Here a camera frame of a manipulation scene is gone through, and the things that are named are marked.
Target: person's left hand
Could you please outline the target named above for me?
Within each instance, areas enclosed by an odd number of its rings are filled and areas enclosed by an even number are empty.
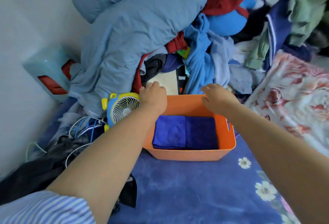
[[[139,100],[141,107],[149,107],[160,116],[167,108],[166,89],[157,81],[147,83],[146,88],[139,90]]]

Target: blue shirt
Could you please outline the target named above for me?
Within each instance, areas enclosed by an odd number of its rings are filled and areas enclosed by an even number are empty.
[[[0,223],[95,224],[96,222],[84,199],[44,190],[0,206]]]

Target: hand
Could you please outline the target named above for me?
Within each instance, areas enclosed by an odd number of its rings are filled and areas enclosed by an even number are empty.
[[[240,105],[237,98],[224,87],[215,84],[209,84],[201,88],[207,97],[202,98],[205,107],[215,114],[227,118],[229,112],[236,106]]]
[[[166,89],[157,81],[147,83],[146,88],[142,86],[139,90],[139,99],[142,107],[150,107],[159,116],[167,108]]]

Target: yellow and blue fan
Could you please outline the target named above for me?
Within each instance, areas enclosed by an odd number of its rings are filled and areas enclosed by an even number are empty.
[[[111,93],[109,99],[102,98],[103,110],[107,110],[108,124],[104,126],[105,132],[135,110],[138,106],[139,95],[133,92],[122,93],[119,95]]]

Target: navy garment with white stripes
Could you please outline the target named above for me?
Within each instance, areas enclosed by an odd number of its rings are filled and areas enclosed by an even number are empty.
[[[0,206],[0,223],[92,224],[96,221],[83,198],[44,190]]]

